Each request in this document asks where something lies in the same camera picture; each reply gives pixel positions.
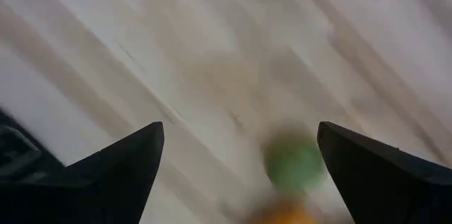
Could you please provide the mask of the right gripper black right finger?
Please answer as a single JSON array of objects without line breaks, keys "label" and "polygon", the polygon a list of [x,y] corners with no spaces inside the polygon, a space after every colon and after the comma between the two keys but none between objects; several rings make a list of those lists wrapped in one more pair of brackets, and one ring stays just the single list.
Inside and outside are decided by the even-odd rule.
[{"label": "right gripper black right finger", "polygon": [[452,169],[332,122],[317,143],[356,224],[452,224]]}]

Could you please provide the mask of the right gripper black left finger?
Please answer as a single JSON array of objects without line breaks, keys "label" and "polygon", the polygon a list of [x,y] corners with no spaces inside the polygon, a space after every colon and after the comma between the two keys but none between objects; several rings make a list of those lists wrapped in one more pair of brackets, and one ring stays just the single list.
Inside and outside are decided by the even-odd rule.
[{"label": "right gripper black left finger", "polygon": [[0,224],[139,224],[164,142],[153,122],[34,182],[0,182]]}]

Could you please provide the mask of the green avocado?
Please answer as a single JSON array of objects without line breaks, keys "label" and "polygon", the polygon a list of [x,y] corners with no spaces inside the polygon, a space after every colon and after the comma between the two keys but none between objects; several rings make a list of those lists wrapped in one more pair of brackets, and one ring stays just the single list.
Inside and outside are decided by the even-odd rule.
[{"label": "green avocado", "polygon": [[320,150],[305,131],[274,131],[263,144],[263,160],[271,184],[285,194],[315,186],[323,174]]}]

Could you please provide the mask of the orange mango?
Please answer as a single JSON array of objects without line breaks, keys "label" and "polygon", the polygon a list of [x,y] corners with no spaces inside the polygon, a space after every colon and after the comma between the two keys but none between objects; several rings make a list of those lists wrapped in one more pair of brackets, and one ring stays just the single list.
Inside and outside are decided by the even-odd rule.
[{"label": "orange mango", "polygon": [[305,207],[294,201],[278,200],[254,211],[245,224],[316,224]]}]

